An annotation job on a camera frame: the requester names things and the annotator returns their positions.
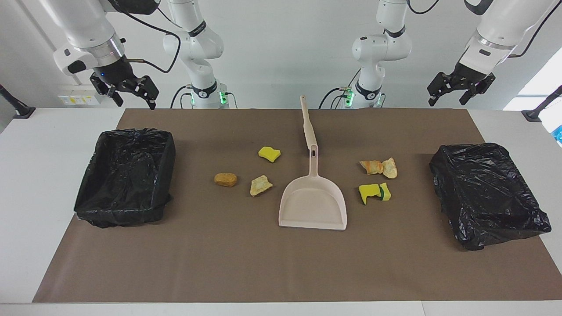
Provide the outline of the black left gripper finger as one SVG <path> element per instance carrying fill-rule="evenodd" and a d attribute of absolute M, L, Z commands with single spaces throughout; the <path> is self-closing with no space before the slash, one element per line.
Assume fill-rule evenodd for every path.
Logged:
<path fill-rule="evenodd" d="M 476 95 L 485 94 L 495 79 L 496 76 L 494 76 L 494 74 L 489 74 L 479 82 L 471 82 L 465 79 L 461 87 L 466 91 L 460 98 L 460 104 L 465 106 Z"/>
<path fill-rule="evenodd" d="M 430 107 L 434 107 L 441 96 L 454 91 L 456 84 L 457 76 L 454 74 L 448 75 L 444 72 L 439 72 L 428 85 L 428 104 Z"/>

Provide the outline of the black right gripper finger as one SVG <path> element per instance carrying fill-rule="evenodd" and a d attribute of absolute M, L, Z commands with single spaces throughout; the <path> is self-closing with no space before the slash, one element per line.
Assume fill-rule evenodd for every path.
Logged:
<path fill-rule="evenodd" d="M 134 95 L 142 98 L 150 110 L 155 110 L 159 93 L 159 89 L 150 76 L 145 75 L 135 79 Z"/>
<path fill-rule="evenodd" d="M 116 90 L 115 85 L 109 85 L 103 82 L 97 75 L 90 76 L 90 82 L 94 86 L 96 92 L 102 96 L 107 96 L 118 106 L 121 107 L 124 100 Z"/>

